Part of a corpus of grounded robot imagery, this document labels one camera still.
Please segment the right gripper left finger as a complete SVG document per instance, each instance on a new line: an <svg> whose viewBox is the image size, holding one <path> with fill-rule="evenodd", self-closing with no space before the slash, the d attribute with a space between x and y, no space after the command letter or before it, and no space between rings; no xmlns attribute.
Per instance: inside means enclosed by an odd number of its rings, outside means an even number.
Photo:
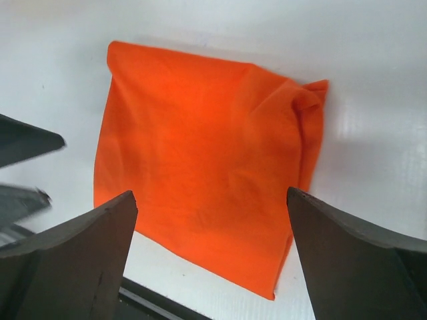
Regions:
<svg viewBox="0 0 427 320"><path fill-rule="evenodd" d="M137 205L131 191L1 248L2 319L112 319Z"/></svg>

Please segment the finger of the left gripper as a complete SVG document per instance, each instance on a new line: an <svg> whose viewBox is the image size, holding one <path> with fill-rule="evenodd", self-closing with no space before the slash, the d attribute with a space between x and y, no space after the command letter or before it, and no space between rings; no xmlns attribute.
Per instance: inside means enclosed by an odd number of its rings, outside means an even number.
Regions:
<svg viewBox="0 0 427 320"><path fill-rule="evenodd" d="M1 167L44 155L65 146L57 133L1 115Z"/></svg>
<svg viewBox="0 0 427 320"><path fill-rule="evenodd" d="M40 189L1 184L1 229L50 206L50 196Z"/></svg>

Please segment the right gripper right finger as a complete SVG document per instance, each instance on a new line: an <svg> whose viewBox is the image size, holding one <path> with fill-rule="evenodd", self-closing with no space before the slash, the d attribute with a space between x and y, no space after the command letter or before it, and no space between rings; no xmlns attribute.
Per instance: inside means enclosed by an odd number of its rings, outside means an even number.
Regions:
<svg viewBox="0 0 427 320"><path fill-rule="evenodd" d="M425 319L426 241L290 187L288 213L316 319Z"/></svg>

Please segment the orange t shirt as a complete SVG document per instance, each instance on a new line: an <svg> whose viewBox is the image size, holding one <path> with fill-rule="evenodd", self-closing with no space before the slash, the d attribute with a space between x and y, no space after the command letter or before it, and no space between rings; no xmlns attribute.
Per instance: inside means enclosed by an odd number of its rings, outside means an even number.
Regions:
<svg viewBox="0 0 427 320"><path fill-rule="evenodd" d="M310 188L328 81L119 41L107 66L94 205L132 191L138 233L274 299L293 241L286 195Z"/></svg>

